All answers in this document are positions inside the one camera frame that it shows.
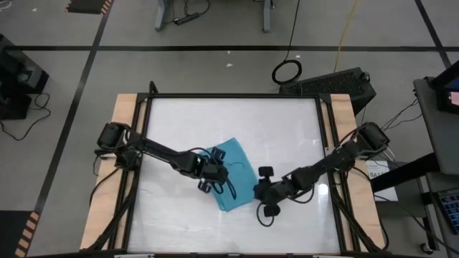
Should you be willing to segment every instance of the wooden edge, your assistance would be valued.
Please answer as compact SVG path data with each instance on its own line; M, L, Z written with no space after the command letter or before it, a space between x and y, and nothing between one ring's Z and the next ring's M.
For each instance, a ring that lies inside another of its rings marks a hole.
M136 98L137 94L119 94L116 99L112 121L130 125L136 106ZM100 162L99 176L96 183L100 182L115 169L114 164L114 158ZM119 171L119 173L116 173L101 184L99 189L94 193L80 245L81 249L88 248L93 244L113 218L120 180L121 172Z
M341 140L347 133L357 127L351 99L349 95L331 95L331 106L335 117L338 138ZM364 161L357 161L356 167L367 173ZM371 183L355 170L349 172L347 182L355 219L360 223L361 227L373 242L378 247L382 248L384 246L384 237L381 230L381 224L379 223ZM348 250L351 250L351 248L349 248L351 245L349 246L347 244L347 240L346 247Z

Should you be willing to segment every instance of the white table surface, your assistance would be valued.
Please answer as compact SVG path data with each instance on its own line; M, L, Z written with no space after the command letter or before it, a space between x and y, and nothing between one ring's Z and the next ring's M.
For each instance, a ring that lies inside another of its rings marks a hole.
M234 137L256 174L259 166L274 168L273 180L323 158L312 99L154 99L147 137L176 151ZM339 253L326 175L310 203L280 202L266 228L256 219L258 201L220 211L198 181L144 157L129 252Z

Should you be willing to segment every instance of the metal stand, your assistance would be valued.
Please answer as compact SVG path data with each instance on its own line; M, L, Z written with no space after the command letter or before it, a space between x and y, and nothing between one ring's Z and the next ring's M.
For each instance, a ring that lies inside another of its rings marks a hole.
M427 154L424 157L418 158L406 165L400 166L389 173L378 176L372 179L373 192L382 191L384 189L399 185L406 181L424 176L429 172L439 172L437 157L434 153Z
M158 0L158 13L156 14L155 21L155 30L157 32L161 31L166 24L166 21L164 19L167 18L169 4L170 0Z
M155 30L161 31L166 25L170 0L158 0L158 12L156 13ZM274 8L273 0L265 0L263 4L263 31L271 30L271 9Z

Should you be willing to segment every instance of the teal towel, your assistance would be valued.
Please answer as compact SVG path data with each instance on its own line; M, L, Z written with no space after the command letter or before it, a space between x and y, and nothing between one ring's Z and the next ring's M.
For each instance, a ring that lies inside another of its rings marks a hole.
M254 199L253 187L258 183L258 180L241 145L235 138L232 138L215 147L226 153L223 158L223 166L228 170L228 179L236 190L236 199L234 200L228 183L223 185L222 194L212 189L212 194L220 210L231 211L250 203Z

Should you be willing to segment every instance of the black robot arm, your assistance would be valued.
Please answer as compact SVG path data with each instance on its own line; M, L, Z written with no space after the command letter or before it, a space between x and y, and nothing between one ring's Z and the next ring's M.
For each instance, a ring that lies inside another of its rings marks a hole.
M254 187L255 198L265 205L265 216L277 216L280 213L278 202L302 196L325 173L349 171L356 159L372 158L384 151L388 143L389 139L376 124L365 123L352 132L349 141L330 155L312 166L295 169L283 176L281 181L271 182L273 168L259 168L260 176L264 178Z
M177 152L157 142L143 138L141 134L131 130L126 124L107 123L98 139L100 150L96 155L114 153L115 166L122 169L132 169L138 162L139 153L167 162L183 176L202 179L201 190L209 190L207 183L223 185L227 181L228 170L223 166L225 152L213 148L210 157L191 152Z

